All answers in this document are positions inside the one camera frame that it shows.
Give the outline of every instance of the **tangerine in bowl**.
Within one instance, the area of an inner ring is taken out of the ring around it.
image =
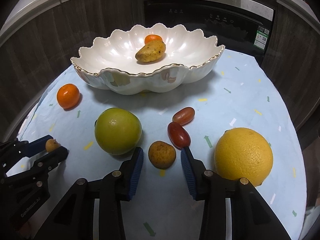
[[[58,104],[63,109],[70,109],[74,107],[80,99],[80,92],[76,85],[66,84],[59,88],[57,92]]]

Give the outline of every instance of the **brown round fruit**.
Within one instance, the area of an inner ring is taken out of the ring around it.
[[[153,166],[159,169],[167,169],[176,159],[176,150],[168,143],[156,141],[150,145],[148,156]]]
[[[47,140],[47,142],[45,143],[45,150],[47,152],[52,152],[55,149],[58,149],[61,146],[60,143],[58,143],[55,139],[49,139]]]

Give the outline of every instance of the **table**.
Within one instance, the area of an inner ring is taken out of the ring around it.
[[[82,94],[79,105],[69,111],[63,110],[56,100],[58,89],[66,83],[75,84]],[[177,150],[176,161],[166,171],[156,169],[147,157],[152,142],[170,143],[167,125],[173,114],[186,106],[196,111],[194,120],[185,126],[191,137],[190,149],[207,169],[213,168],[214,146],[225,130],[248,127],[270,143],[273,168],[257,190],[291,239],[297,240],[304,219],[306,177],[296,132],[281,96],[254,57],[227,49],[205,78],[167,93],[119,95],[90,87],[72,66],[63,72],[45,91],[18,135],[20,140],[33,141],[50,134],[70,150],[67,160],[49,173],[51,197],[31,218],[33,233],[78,178],[101,179],[118,169],[122,161],[130,159],[128,154],[105,153],[94,137],[98,116],[105,109],[119,107],[140,119],[143,134],[138,146],[145,154],[137,193],[132,201],[122,202],[127,240],[149,238],[145,222],[156,233],[154,239],[198,239],[204,203],[195,202],[188,193],[180,151]],[[8,176],[29,169],[35,158],[22,159]],[[231,239],[230,201],[226,201],[227,239]],[[94,239],[98,239],[97,213]]]

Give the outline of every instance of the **small orange tangerine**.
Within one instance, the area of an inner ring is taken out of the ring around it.
[[[145,38],[144,38],[144,44],[146,45],[148,42],[150,41],[163,41],[162,38],[159,36],[159,35],[155,35],[155,34],[150,34],[150,35],[147,35]]]
[[[74,107],[78,103],[79,99],[80,92],[74,84],[66,84],[58,90],[57,101],[63,109]]]

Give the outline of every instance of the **large yellow citrus fruit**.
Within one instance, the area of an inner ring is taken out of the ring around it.
[[[225,131],[214,153],[217,173],[226,179],[247,178],[259,186],[273,165],[272,150],[266,139],[249,128]]]
[[[142,133],[139,119],[129,111],[109,108],[96,121],[94,134],[107,153],[121,155],[133,149]]]

